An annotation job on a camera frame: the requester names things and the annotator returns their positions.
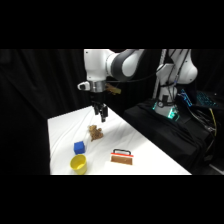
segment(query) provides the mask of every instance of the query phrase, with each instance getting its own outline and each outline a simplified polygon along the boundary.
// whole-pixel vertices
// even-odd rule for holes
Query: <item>yellow bowl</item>
[[[87,171],[87,161],[84,155],[75,156],[71,162],[70,167],[78,174],[84,175]]]

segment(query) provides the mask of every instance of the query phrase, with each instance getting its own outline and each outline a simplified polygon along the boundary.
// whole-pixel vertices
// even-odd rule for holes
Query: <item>small figurine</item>
[[[97,139],[100,139],[100,138],[103,138],[103,133],[101,133],[102,129],[99,128],[97,130],[97,126],[96,125],[92,125],[89,127],[89,132],[90,132],[90,135],[91,135],[91,142],[94,141],[94,140],[97,140]]]

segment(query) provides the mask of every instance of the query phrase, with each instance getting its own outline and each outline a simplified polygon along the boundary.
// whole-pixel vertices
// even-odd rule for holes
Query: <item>black cable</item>
[[[184,63],[185,63],[185,60],[186,60],[186,58],[187,58],[187,56],[188,56],[189,51],[190,51],[190,49],[188,49],[187,52],[186,52],[186,54],[185,54],[184,60],[183,60],[181,66],[180,66],[180,68],[179,68],[179,70],[178,70],[178,73],[177,73],[177,80],[175,80],[175,83],[174,83],[174,84],[176,84],[176,83],[178,82],[178,80],[179,80],[181,70],[182,70],[182,68],[183,68],[183,65],[184,65]]]
[[[197,121],[200,122],[200,124],[203,126],[203,128],[204,128],[207,132],[209,132],[209,134],[210,134],[210,135],[212,136],[212,138],[213,138],[212,143],[211,143],[210,146],[207,148],[206,153],[208,153],[208,151],[210,150],[210,148],[212,147],[212,145],[215,144],[215,140],[216,140],[216,139],[215,139],[215,136],[212,134],[211,131],[209,131],[209,130],[205,127],[204,122],[202,122],[202,121],[197,117],[197,115],[195,115],[195,114],[190,110],[189,107],[187,107],[187,108],[188,108],[189,112],[191,113],[191,115],[192,115]]]
[[[177,49],[175,49],[175,50],[172,52],[172,54],[171,54],[170,57],[173,56],[173,54],[176,52],[176,50],[177,50]],[[132,81],[127,81],[127,82],[120,82],[120,81],[107,81],[107,82],[108,82],[108,83],[132,83],[132,82],[141,82],[141,81],[144,81],[144,80],[149,79],[149,78],[151,78],[152,76],[154,76],[154,75],[155,75],[157,72],[159,72],[165,65],[166,65],[166,63],[164,62],[164,65],[163,65],[160,69],[158,69],[156,72],[154,72],[154,73],[152,73],[151,75],[149,75],[149,76],[147,76],[147,77],[145,77],[145,78],[142,78],[142,79],[132,80]]]

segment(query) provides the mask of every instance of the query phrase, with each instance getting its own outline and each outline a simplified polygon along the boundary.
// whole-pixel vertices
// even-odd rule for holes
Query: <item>table surface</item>
[[[104,137],[91,142],[88,127],[102,128]],[[103,175],[114,149],[123,149],[134,155],[133,165],[143,175],[190,175],[183,167],[146,139],[126,121],[109,109],[109,117],[101,123],[92,107],[48,120],[52,175],[76,175],[70,168],[75,156],[74,143],[86,146],[88,170],[86,175]]]

